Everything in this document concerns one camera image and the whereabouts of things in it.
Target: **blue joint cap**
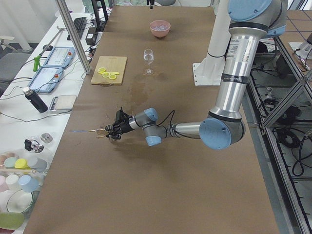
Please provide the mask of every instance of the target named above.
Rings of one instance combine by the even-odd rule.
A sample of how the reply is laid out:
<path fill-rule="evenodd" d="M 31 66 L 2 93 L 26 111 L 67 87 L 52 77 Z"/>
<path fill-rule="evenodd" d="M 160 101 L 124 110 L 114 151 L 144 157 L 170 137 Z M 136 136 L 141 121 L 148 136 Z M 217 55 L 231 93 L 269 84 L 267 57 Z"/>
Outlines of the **blue joint cap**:
<path fill-rule="evenodd" d="M 285 29 L 286 29 L 286 25 L 281 26 L 279 28 L 275 28 L 275 29 L 269 30 L 268 34 L 265 35 L 263 38 L 278 37 L 278 36 L 282 35 L 285 32 Z"/>
<path fill-rule="evenodd" d="M 199 136 L 205 145 L 214 150 L 228 148 L 232 141 L 231 132 L 226 124 L 211 117 L 200 124 Z"/>
<path fill-rule="evenodd" d="M 148 146 L 154 146 L 161 143 L 161 138 L 159 136 L 147 136 L 145 140 Z"/>
<path fill-rule="evenodd" d="M 158 114 L 154 108 L 146 109 L 144 110 L 144 113 L 147 115 L 148 118 L 150 118 L 151 121 L 158 120 Z"/>
<path fill-rule="evenodd" d="M 272 0 L 230 0 L 228 13 L 232 20 L 245 22 L 261 15 Z"/>

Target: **white desk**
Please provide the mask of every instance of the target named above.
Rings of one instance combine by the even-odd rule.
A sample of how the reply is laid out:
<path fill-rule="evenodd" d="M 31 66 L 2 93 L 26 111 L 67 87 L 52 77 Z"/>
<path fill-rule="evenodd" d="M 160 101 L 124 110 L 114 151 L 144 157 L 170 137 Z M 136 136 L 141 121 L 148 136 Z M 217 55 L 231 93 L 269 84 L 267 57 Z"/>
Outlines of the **white desk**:
<path fill-rule="evenodd" d="M 90 22 L 90 14 L 71 14 L 72 18 L 78 17 L 87 17 L 87 22 Z M 64 23 L 61 17 L 58 17 L 55 23 L 52 25 L 50 30 L 44 36 L 40 44 L 36 47 L 32 55 L 29 57 L 29 60 L 32 60 L 34 57 L 38 56 L 42 52 L 42 48 L 47 44 L 52 37 L 58 32 L 57 26 L 64 27 Z M 81 38 L 81 43 L 84 50 L 89 48 L 89 45 L 86 44 L 85 37 L 87 34 L 87 29 L 84 31 Z M 73 46 L 72 41 L 67 40 L 68 33 L 63 31 L 52 43 L 52 46 Z M 42 56 L 47 57 L 49 52 L 45 52 Z M 50 105 L 52 98 L 59 95 L 78 95 L 80 88 L 83 83 L 83 78 L 85 76 L 84 69 L 80 62 L 77 62 L 78 56 L 75 55 L 71 62 L 71 66 L 64 70 L 63 75 L 66 76 L 55 88 L 55 90 L 48 95 L 40 95 L 42 100 L 46 103 L 47 106 Z M 20 72 L 17 74 L 16 78 L 20 77 L 29 77 L 32 78 L 35 72 L 33 72 L 33 62 L 28 63 L 23 66 Z M 6 115 L 20 118 L 23 120 L 33 120 L 39 119 L 45 116 L 51 115 L 50 113 L 39 113 L 32 104 L 25 98 L 22 94 L 21 88 L 15 88 L 13 92 L 8 95 L 12 89 L 16 86 L 26 87 L 29 83 L 29 79 L 18 79 L 13 81 L 10 86 L 5 91 L 4 95 L 0 98 L 0 111 Z M 48 158 L 45 158 L 49 162 L 52 161 L 53 156 L 56 152 L 60 139 L 62 137 L 64 128 L 69 119 L 69 114 L 58 115 L 54 117 L 48 117 L 42 120 L 33 121 L 24 123 L 22 121 L 0 115 L 0 153 L 2 152 L 15 152 L 19 157 L 27 158 L 29 154 L 38 156 L 39 154 L 29 153 L 24 149 L 25 139 L 33 139 L 34 136 L 40 136 L 42 133 L 49 133 L 53 137 L 53 141 L 50 144 L 46 144 L 46 149 L 42 152 L 48 151 L 50 154 Z M 3 203 L 3 198 L 5 194 L 0 193 L 0 203 Z M 23 230 L 27 224 L 27 220 L 24 224 L 16 231 L 15 234 L 23 233 Z"/>

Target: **yellow cup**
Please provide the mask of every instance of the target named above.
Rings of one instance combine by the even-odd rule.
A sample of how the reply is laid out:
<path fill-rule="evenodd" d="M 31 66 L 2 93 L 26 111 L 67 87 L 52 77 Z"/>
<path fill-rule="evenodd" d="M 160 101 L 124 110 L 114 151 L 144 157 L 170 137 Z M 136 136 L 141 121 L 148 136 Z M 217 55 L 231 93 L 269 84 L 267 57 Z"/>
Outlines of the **yellow cup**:
<path fill-rule="evenodd" d="M 28 167 L 27 160 L 24 158 L 16 160 L 14 167 L 17 169 L 30 169 L 30 167 Z"/>

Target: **wooden cutting board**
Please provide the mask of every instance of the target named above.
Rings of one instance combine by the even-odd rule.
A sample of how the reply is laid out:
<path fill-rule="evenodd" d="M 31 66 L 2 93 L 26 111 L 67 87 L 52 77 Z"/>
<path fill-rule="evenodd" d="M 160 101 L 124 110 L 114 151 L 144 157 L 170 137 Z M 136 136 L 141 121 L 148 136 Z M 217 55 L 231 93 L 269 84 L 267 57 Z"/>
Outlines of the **wooden cutting board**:
<path fill-rule="evenodd" d="M 91 84 L 115 84 L 121 85 L 123 74 L 126 68 L 127 57 L 118 56 L 100 56 L 91 79 Z M 114 80 L 104 78 L 102 74 L 98 73 L 100 67 L 105 67 L 107 72 L 119 72 L 117 78 Z"/>

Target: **keyboard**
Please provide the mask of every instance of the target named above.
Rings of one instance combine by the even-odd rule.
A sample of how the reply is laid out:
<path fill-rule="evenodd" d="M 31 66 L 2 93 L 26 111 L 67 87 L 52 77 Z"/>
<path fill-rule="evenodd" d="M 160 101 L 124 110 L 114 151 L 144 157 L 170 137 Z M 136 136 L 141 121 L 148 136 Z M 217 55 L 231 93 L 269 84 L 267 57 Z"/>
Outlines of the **keyboard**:
<path fill-rule="evenodd" d="M 87 18 L 86 17 L 80 17 L 80 18 L 76 18 L 74 20 L 74 26 L 77 30 L 78 36 L 81 39 L 82 38 L 82 34 L 83 34 L 83 30 L 84 27 L 86 26 L 87 23 Z"/>

